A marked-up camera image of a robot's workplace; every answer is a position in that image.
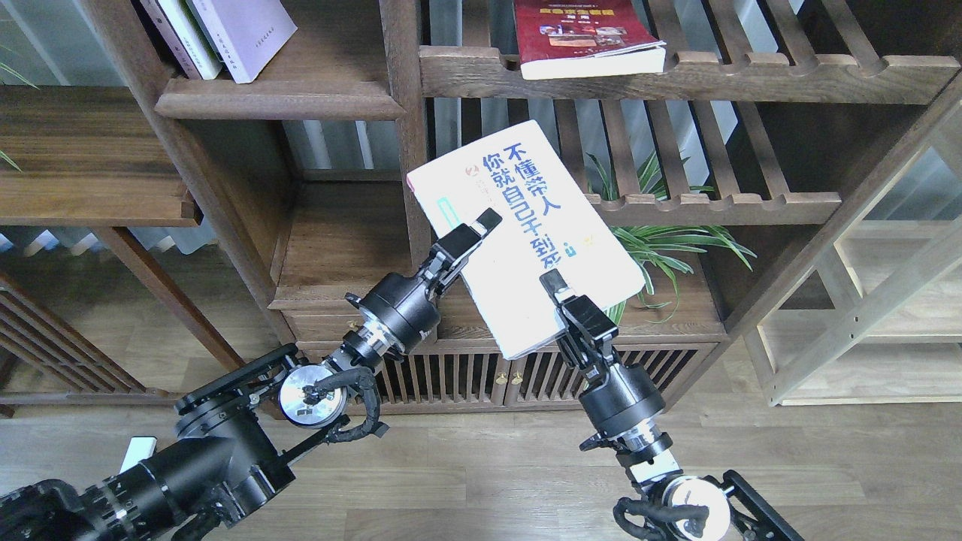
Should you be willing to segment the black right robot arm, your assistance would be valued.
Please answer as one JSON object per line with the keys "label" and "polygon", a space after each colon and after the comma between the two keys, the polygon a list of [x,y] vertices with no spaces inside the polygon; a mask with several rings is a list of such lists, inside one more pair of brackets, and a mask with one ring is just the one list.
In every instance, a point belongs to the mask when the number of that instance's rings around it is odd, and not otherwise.
{"label": "black right robot arm", "polygon": [[595,433],[582,451],[609,448],[639,496],[613,507],[616,524],[640,540],[721,540],[734,527],[745,540],[798,540],[800,534],[735,470],[721,479],[687,475],[671,455],[656,417],[664,400],[640,365],[614,349],[615,323],[557,270],[540,278],[563,322],[558,345],[586,380],[579,401]]}

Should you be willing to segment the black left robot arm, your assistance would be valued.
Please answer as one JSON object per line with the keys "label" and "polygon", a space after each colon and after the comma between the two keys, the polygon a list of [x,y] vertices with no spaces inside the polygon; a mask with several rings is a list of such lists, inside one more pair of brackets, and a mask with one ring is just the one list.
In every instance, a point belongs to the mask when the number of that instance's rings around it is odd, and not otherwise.
{"label": "black left robot arm", "polygon": [[363,298],[363,325],[322,362],[289,343],[186,394],[177,441],[85,493],[46,479],[2,498],[4,540],[199,540],[263,507],[320,444],[387,431],[376,370],[418,346],[440,319],[437,299],[501,223],[487,209],[433,244],[418,273],[390,273]]}

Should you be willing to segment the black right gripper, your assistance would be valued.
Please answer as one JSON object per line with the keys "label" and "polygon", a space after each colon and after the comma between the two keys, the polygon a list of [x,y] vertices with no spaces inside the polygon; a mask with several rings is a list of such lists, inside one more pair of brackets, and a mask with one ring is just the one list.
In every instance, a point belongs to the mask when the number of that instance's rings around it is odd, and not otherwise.
{"label": "black right gripper", "polygon": [[573,295],[559,270],[540,275],[540,284],[564,323],[558,339],[564,359],[587,383],[579,401],[597,431],[592,439],[661,439],[654,418],[664,408],[662,394],[643,367],[622,363],[612,319],[586,295]]}

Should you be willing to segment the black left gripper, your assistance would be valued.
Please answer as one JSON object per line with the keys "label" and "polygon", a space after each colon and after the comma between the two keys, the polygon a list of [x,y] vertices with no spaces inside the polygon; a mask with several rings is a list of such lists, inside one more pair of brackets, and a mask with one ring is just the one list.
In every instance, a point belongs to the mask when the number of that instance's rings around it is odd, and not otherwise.
{"label": "black left gripper", "polygon": [[499,223],[501,215],[487,208],[472,225],[460,225],[431,246],[418,273],[389,273],[363,298],[346,299],[365,317],[358,330],[346,335],[346,350],[358,358],[378,358],[389,350],[405,354],[418,346],[440,321],[436,298],[459,277],[467,258]]}

